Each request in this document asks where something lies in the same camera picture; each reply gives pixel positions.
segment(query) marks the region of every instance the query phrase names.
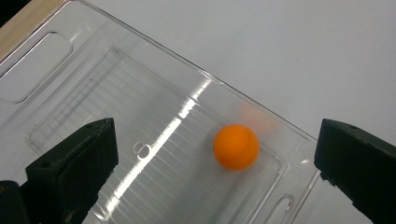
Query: orange ball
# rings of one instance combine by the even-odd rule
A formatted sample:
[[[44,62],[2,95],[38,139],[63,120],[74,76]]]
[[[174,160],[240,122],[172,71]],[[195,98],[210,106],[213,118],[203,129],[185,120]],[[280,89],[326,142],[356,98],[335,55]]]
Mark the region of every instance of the orange ball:
[[[213,149],[216,160],[227,169],[239,171],[257,160],[259,140],[248,127],[232,124],[222,128],[215,137]]]

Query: wooden surface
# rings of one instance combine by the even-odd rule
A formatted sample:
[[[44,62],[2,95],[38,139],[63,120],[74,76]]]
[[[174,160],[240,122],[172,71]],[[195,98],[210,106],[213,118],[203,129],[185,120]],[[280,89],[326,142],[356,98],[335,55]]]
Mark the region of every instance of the wooden surface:
[[[32,0],[0,28],[0,62],[66,0]]]

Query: clear plastic tray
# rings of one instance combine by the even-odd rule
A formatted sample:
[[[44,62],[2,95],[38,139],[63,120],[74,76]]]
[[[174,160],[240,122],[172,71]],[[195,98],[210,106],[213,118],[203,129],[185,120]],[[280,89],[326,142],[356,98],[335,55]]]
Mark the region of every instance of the clear plastic tray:
[[[63,5],[0,69],[6,155],[114,118],[120,164],[86,223],[292,223],[318,177],[315,139],[88,3]],[[242,172],[213,156],[229,123],[260,139]],[[1,178],[24,181],[28,161],[1,162]]]

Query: white table surface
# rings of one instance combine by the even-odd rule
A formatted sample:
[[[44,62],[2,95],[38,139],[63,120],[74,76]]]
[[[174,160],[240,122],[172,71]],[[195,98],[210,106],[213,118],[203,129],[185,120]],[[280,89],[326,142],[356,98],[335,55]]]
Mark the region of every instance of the white table surface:
[[[89,2],[314,137],[328,118],[396,145],[396,1]],[[295,223],[371,221],[320,179]]]

